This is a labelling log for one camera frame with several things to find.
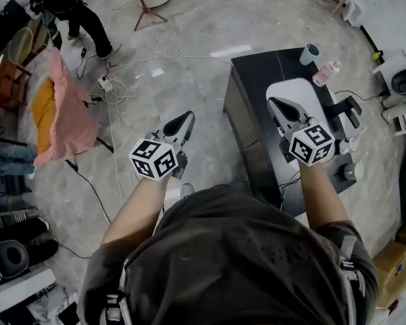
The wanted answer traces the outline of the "low wooden platform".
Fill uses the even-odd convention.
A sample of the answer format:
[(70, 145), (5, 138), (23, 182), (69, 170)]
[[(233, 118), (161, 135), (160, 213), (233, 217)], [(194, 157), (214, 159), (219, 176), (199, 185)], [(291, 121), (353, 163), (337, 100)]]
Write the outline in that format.
[(49, 30), (45, 26), (41, 17), (38, 17), (36, 20), (30, 22), (29, 29), (31, 29), (33, 38), (32, 38), (32, 49), (27, 57), (28, 62), (34, 60), (44, 49), (47, 48), (50, 35)]

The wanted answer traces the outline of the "pink cloth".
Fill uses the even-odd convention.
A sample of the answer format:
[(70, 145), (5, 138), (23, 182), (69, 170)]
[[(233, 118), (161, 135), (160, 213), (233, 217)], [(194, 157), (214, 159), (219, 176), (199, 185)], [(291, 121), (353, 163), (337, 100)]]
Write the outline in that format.
[(92, 102), (89, 92), (72, 78), (56, 48), (49, 52), (47, 77), (54, 83), (56, 115), (51, 126), (51, 146), (37, 155), (36, 167), (92, 149), (100, 128), (85, 105)]

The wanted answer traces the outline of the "person's left forearm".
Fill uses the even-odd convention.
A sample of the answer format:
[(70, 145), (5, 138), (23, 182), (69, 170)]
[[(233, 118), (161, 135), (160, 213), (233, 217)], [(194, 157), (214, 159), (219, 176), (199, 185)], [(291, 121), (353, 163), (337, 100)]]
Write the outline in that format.
[(101, 244), (106, 246), (121, 242), (136, 248), (147, 240), (162, 210), (170, 178), (171, 175), (160, 181), (143, 178), (115, 216)]

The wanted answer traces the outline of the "black vanity cabinet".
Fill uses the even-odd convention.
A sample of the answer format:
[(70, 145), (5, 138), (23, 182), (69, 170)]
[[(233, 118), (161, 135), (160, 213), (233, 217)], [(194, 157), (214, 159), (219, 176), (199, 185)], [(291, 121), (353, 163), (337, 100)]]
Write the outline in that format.
[[(266, 91), (274, 83), (303, 78), (312, 84), (323, 112), (338, 103), (326, 86), (314, 84), (312, 78), (317, 66), (303, 66), (299, 62), (301, 53), (302, 49), (295, 48), (232, 59), (224, 103), (252, 192), (292, 216), (305, 210), (299, 181), (299, 168), (303, 164), (296, 160), (286, 162), (279, 147), (281, 136), (268, 111)], [(356, 183), (345, 179), (343, 174), (345, 164), (353, 163), (351, 153), (340, 155), (338, 151), (338, 142), (347, 138), (341, 123), (346, 115), (325, 117), (335, 143), (333, 157), (322, 164), (335, 190), (343, 192)]]

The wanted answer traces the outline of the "blue-rimmed white cup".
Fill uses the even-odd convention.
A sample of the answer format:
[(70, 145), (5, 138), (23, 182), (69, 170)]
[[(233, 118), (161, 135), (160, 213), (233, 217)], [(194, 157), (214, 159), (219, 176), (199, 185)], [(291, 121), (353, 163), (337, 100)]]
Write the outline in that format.
[(316, 45), (309, 43), (303, 48), (299, 58), (299, 62), (303, 66), (307, 66), (312, 62), (314, 62), (319, 57), (319, 55), (320, 55), (319, 48)]

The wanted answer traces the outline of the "pink bottle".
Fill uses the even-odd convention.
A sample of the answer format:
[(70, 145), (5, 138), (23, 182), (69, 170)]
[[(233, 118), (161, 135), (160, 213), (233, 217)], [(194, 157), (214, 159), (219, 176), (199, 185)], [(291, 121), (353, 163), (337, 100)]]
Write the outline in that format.
[(330, 78), (340, 72), (340, 61), (331, 60), (313, 75), (313, 82), (318, 87), (323, 87)]

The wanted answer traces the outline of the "grey rounded appliance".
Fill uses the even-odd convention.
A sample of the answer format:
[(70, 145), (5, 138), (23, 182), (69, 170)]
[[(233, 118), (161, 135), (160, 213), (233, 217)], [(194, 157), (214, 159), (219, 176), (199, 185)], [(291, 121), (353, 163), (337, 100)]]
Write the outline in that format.
[(28, 252), (23, 244), (16, 240), (0, 242), (0, 275), (2, 278), (14, 278), (21, 274), (29, 264)]

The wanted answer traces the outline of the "white power strip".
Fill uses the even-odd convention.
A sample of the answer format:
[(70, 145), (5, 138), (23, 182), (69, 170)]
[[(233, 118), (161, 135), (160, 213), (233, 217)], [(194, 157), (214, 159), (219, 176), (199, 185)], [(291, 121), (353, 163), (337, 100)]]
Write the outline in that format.
[(104, 90), (105, 92), (113, 91), (114, 85), (112, 84), (108, 75), (100, 76), (97, 80), (97, 84), (100, 89)]

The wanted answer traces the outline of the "white sink basin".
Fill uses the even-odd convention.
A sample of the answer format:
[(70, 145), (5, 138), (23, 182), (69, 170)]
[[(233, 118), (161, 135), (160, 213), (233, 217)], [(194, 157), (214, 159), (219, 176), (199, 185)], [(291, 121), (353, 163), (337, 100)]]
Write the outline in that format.
[[(315, 117), (325, 124), (328, 123), (312, 84), (303, 78), (290, 79), (270, 85), (266, 91), (266, 100), (272, 97), (292, 100), (300, 104), (311, 117)], [(276, 127), (282, 137), (284, 132), (277, 125)]]

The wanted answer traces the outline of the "white desk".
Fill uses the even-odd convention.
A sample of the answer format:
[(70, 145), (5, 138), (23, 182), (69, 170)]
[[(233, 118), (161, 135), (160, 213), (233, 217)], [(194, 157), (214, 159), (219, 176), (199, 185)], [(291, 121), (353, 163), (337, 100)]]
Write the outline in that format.
[(23, 302), (55, 282), (56, 278), (52, 270), (42, 267), (0, 285), (0, 313)]

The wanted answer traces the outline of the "wooden cabinet with white top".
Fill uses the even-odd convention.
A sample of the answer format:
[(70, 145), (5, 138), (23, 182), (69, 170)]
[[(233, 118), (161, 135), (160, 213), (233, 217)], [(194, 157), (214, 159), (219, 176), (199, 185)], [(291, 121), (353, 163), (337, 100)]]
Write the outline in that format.
[(31, 73), (0, 55), (0, 109), (17, 114), (26, 106), (26, 83)]

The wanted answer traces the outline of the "cardboard box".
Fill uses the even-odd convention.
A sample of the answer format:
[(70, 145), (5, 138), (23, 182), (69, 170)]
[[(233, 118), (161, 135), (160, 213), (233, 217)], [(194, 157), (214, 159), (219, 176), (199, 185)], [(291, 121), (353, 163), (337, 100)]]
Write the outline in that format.
[(406, 288), (406, 245), (389, 242), (374, 258), (378, 277), (376, 307), (386, 309)]

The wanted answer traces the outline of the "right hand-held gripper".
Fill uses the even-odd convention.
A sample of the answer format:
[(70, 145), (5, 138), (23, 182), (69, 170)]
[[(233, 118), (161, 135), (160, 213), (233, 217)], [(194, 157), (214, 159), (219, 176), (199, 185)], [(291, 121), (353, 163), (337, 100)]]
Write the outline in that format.
[(324, 122), (286, 98), (270, 97), (267, 107), (275, 124), (284, 132), (279, 147), (287, 163), (296, 160), (312, 166), (333, 157), (335, 138)]

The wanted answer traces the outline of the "person's grey t-shirt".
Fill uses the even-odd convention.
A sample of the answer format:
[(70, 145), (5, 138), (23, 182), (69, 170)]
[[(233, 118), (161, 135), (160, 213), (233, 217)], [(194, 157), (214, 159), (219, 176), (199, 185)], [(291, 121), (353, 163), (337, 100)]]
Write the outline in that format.
[(348, 325), (376, 308), (378, 280), (351, 221), (311, 230), (239, 190), (202, 190), (170, 208), (138, 247), (91, 256), (78, 302), (100, 325), (122, 291), (133, 325)]

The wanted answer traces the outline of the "grey cup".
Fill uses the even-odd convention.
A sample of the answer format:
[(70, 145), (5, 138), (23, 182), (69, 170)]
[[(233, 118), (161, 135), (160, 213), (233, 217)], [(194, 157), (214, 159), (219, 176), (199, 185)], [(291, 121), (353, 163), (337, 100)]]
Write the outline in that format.
[(345, 164), (343, 168), (344, 178), (347, 180), (360, 180), (365, 174), (365, 167), (362, 162)]

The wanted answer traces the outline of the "black and green bag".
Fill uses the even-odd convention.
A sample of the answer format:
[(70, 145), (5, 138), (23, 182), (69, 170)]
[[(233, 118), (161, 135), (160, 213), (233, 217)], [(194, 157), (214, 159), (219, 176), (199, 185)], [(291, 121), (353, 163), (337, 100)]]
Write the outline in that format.
[(57, 48), (58, 50), (61, 50), (62, 48), (62, 36), (60, 34), (60, 31), (58, 30), (57, 24), (55, 23), (56, 17), (52, 14), (50, 14), (47, 11), (44, 11), (42, 13), (42, 19), (43, 23), (47, 29), (49, 38), (51, 39), (51, 42), (53, 43), (53, 46)]

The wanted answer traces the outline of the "black faucet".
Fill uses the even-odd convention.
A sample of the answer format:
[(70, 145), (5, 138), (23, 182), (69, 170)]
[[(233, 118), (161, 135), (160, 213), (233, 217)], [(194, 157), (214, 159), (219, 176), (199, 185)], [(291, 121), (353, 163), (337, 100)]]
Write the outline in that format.
[(326, 107), (324, 112), (328, 118), (335, 118), (344, 113), (355, 129), (360, 127), (360, 122), (357, 117), (361, 116), (362, 109), (351, 95), (337, 104)]

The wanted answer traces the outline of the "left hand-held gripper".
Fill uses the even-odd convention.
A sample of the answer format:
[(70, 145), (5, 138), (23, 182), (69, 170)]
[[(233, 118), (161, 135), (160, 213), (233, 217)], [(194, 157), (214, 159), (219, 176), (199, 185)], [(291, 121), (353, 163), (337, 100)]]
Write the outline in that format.
[(180, 179), (187, 166), (187, 157), (181, 147), (189, 140), (194, 124), (195, 114), (188, 110), (154, 135), (140, 138), (128, 154), (136, 178), (161, 181), (172, 175)]

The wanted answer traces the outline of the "white pipe stand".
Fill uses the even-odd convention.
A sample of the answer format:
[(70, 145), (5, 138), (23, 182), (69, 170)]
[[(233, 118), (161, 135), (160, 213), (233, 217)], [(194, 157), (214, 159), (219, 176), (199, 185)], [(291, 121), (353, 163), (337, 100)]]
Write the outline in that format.
[(382, 101), (382, 118), (388, 124), (396, 123), (395, 136), (406, 135), (406, 95), (390, 95)]

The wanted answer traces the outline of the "orange cushion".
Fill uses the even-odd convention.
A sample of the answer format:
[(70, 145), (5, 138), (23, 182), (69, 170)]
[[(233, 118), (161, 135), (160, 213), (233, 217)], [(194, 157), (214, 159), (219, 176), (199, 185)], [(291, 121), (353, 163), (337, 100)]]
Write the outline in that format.
[(42, 154), (51, 146), (51, 126), (55, 119), (55, 90), (47, 77), (31, 104), (32, 117), (37, 128), (37, 151)]

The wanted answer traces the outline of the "white storage box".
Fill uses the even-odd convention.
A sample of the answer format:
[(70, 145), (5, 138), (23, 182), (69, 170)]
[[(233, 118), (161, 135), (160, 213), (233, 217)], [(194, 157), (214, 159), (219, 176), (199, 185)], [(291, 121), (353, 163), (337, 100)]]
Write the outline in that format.
[(342, 10), (342, 19), (352, 27), (359, 28), (363, 26), (369, 10), (377, 2), (378, 0), (348, 0)]

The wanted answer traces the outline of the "person's right forearm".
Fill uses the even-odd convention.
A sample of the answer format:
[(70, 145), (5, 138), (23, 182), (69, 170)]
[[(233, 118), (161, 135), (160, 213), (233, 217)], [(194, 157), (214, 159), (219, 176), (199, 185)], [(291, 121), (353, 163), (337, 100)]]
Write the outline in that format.
[(300, 166), (300, 182), (309, 227), (347, 221), (346, 210), (322, 164)]

